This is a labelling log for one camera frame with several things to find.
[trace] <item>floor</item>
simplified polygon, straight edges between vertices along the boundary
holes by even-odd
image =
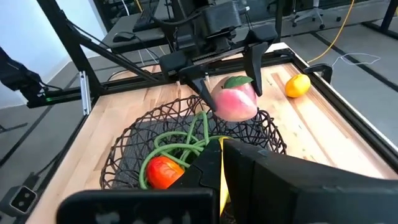
[[[331,49],[316,63],[333,64],[342,52],[377,55],[381,59],[368,66],[390,81],[398,83],[394,65],[396,52],[398,52],[397,41],[358,24],[362,21],[382,18],[387,5],[388,2],[385,1],[356,5],[349,17],[348,26],[336,42],[336,48]],[[345,6],[333,9],[333,14],[326,12],[324,15],[326,29],[316,32],[316,34],[309,33],[309,31],[318,30],[317,22],[302,21],[293,28],[290,21],[284,21],[282,41],[286,42],[303,59],[310,60],[327,48],[327,45],[320,39],[331,42],[335,38],[341,23],[335,22],[334,15],[344,17],[347,10],[348,7]],[[393,21],[391,29],[398,31],[398,19]],[[246,32],[247,29],[238,30],[237,39],[243,38]],[[152,50],[158,55],[162,54],[158,47],[152,48]],[[126,56],[133,62],[142,65],[137,52],[128,53]],[[154,63],[145,50],[141,50],[141,56],[146,65]],[[353,57],[360,62],[373,60],[370,56],[355,55]],[[101,81],[107,80],[112,73],[122,70],[102,57],[90,58],[90,63]],[[335,63],[333,68],[332,85],[334,88],[392,142],[398,144],[398,136],[395,134],[398,131],[398,119],[395,116],[398,110],[398,101],[395,99],[398,98],[398,93],[362,68],[348,65],[341,59]],[[74,64],[69,63],[50,84],[60,87],[78,86],[76,73],[77,69]],[[0,198],[10,187],[20,185],[30,172],[41,170],[63,148],[81,117],[80,101],[45,108],[28,109],[25,106],[18,106],[0,110],[0,124],[5,127],[28,122],[24,128],[0,134],[0,158],[4,158],[9,151],[14,152],[4,164],[0,162]],[[0,224],[12,223],[14,220],[1,212],[0,215],[2,215]]]

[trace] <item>wire basket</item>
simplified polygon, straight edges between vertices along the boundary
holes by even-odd
[[[188,132],[194,116],[199,111],[206,111],[209,136],[229,136],[242,142],[260,146],[271,151],[285,154],[286,144],[273,118],[264,110],[243,122],[227,122],[215,116],[206,103],[198,96],[177,99],[154,108],[126,128],[112,146],[105,166],[101,171],[102,189],[137,189],[139,188],[139,170],[143,160],[153,151],[154,139],[165,132]],[[203,139],[203,120],[195,122],[193,136]],[[169,136],[162,139],[162,144],[184,142],[185,136]],[[223,223],[234,223],[223,214]]]

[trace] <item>lemon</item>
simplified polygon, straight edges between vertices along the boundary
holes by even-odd
[[[307,75],[298,74],[287,81],[285,85],[285,92],[287,96],[296,98],[304,95],[310,86],[310,78]]]

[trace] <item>tomato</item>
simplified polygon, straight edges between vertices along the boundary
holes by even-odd
[[[184,170],[176,162],[165,156],[151,159],[146,169],[148,182],[155,189],[167,189],[183,173]]]

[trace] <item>wooden table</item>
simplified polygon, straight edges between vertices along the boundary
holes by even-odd
[[[269,51],[286,47],[284,43],[274,44]],[[146,69],[160,70],[159,66]],[[397,174],[314,87],[301,98],[290,99],[284,95],[284,83],[298,72],[292,64],[262,69],[263,95],[258,99],[258,106],[274,117],[287,144],[287,154],[371,177],[397,179]],[[115,78],[132,75],[126,72]],[[213,88],[224,77],[211,77],[208,87]],[[187,86],[171,84],[102,96],[27,223],[53,224],[63,199],[81,190],[100,189],[101,169],[123,129],[153,107],[192,94]]]

